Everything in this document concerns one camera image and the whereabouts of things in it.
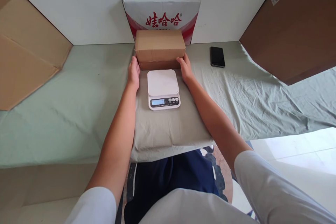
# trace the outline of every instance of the white kitchen scale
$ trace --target white kitchen scale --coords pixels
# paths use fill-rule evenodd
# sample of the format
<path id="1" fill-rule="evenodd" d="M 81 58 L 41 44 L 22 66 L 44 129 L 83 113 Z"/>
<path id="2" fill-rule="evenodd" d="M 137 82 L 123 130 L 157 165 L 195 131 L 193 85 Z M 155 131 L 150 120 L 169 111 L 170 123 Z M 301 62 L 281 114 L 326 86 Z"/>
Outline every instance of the white kitchen scale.
<path id="1" fill-rule="evenodd" d="M 148 106 L 151 110 L 175 109 L 181 105 L 174 70 L 155 70 L 147 74 Z"/>

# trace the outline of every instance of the brown cardboard box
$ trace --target brown cardboard box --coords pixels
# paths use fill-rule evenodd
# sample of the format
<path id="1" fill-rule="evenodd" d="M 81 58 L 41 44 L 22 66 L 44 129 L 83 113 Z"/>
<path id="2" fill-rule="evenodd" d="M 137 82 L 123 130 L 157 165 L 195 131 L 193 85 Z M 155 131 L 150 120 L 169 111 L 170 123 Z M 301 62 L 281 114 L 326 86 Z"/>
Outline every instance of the brown cardboard box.
<path id="1" fill-rule="evenodd" d="M 176 58 L 183 57 L 186 46 L 180 30 L 139 30 L 135 52 L 141 70 L 180 68 Z"/>
<path id="2" fill-rule="evenodd" d="M 28 1 L 0 0 L 0 110 L 61 70 L 72 44 Z"/>
<path id="3" fill-rule="evenodd" d="M 266 0 L 240 42 L 287 85 L 336 66 L 336 0 Z"/>

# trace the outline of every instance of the light green cloth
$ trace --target light green cloth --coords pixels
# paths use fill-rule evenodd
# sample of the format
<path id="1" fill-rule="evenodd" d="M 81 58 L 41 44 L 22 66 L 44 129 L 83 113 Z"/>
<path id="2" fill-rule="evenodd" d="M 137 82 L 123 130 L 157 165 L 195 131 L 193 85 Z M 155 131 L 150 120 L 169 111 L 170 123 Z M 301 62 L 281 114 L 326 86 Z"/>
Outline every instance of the light green cloth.
<path id="1" fill-rule="evenodd" d="M 210 46 L 226 67 L 210 66 Z M 96 161 L 127 80 L 134 44 L 74 46 L 63 70 L 10 112 L 0 112 L 0 167 Z M 286 86 L 239 42 L 187 46 L 192 70 L 245 140 L 336 126 L 336 69 Z M 181 106 L 148 108 L 140 74 L 131 158 L 154 161 L 213 144 L 176 70 Z"/>

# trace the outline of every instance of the smartphone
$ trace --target smartphone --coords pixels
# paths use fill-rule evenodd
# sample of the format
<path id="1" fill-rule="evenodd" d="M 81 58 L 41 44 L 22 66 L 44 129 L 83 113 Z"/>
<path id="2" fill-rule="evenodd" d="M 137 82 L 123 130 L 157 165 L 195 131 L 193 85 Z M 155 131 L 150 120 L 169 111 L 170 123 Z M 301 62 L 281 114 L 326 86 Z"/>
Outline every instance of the smartphone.
<path id="1" fill-rule="evenodd" d="M 213 67 L 225 67 L 223 48 L 210 47 L 210 61 Z"/>

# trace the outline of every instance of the navy shorts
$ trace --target navy shorts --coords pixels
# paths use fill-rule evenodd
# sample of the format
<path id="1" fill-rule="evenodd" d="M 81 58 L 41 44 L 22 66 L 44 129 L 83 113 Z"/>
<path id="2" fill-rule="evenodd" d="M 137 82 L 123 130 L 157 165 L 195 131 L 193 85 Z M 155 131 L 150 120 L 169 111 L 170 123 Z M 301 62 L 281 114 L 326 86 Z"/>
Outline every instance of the navy shorts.
<path id="1" fill-rule="evenodd" d="M 134 196 L 124 210 L 125 224 L 139 223 L 159 199 L 177 188 L 218 195 L 212 164 L 199 149 L 137 164 Z"/>

